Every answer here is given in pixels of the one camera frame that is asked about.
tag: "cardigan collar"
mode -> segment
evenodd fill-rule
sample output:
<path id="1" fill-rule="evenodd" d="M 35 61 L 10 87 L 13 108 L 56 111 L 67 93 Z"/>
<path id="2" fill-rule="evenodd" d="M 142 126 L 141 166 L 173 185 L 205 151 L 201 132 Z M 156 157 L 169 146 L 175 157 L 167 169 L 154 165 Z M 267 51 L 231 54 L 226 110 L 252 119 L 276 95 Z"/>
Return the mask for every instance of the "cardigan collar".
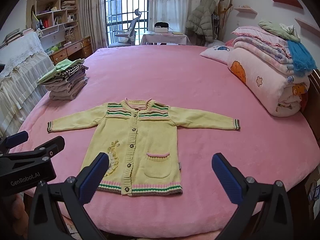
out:
<path id="1" fill-rule="evenodd" d="M 126 98 L 121 101 L 122 106 L 130 112 L 148 112 L 154 103 L 155 100 L 152 100 L 152 98 L 148 100 L 128 100 Z"/>

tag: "wooden desk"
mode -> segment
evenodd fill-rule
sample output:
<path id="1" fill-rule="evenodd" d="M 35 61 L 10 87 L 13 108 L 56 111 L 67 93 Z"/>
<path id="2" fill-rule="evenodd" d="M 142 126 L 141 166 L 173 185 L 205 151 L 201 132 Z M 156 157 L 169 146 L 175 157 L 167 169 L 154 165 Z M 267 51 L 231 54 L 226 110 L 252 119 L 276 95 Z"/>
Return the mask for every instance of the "wooden desk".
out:
<path id="1" fill-rule="evenodd" d="M 79 58 L 87 58 L 91 54 L 91 37 L 88 36 L 55 51 L 52 55 L 50 55 L 50 59 L 52 60 L 53 64 L 56 65 L 57 63 L 66 58 L 68 58 L 71 61 L 74 61 Z"/>

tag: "cardigan pocket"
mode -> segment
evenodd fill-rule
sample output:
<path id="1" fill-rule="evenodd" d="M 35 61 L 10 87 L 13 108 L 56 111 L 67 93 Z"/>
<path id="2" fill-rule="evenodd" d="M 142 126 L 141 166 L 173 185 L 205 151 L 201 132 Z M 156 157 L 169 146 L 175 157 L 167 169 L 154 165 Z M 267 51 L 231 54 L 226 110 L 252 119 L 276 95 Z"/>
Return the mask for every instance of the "cardigan pocket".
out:
<path id="1" fill-rule="evenodd" d="M 170 153 L 147 153 L 144 159 L 143 172 L 150 178 L 162 179 L 169 176 L 171 173 Z"/>

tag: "striped cuff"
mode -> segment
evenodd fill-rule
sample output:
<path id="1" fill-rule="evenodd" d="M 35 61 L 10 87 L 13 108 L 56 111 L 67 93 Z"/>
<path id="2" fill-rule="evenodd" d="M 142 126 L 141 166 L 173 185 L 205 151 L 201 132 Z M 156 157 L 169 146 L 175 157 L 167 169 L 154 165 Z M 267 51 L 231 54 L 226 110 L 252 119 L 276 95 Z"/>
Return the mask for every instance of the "striped cuff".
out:
<path id="1" fill-rule="evenodd" d="M 240 130 L 239 119 L 233 119 L 233 126 L 235 127 L 235 130 Z"/>
<path id="2" fill-rule="evenodd" d="M 48 126 L 47 126 L 48 133 L 52 132 L 52 125 L 53 125 L 53 122 L 48 122 Z"/>

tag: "chair seat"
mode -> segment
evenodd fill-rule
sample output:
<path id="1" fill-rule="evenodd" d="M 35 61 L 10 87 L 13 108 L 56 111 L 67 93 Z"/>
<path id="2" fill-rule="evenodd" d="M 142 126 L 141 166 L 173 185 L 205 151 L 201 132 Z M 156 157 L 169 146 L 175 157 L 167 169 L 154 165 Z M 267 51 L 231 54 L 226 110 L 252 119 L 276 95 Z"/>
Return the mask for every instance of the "chair seat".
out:
<path id="1" fill-rule="evenodd" d="M 116 48 L 116 47 L 127 47 L 131 46 L 131 43 L 120 43 L 120 42 L 114 42 L 111 43 L 108 48 Z"/>

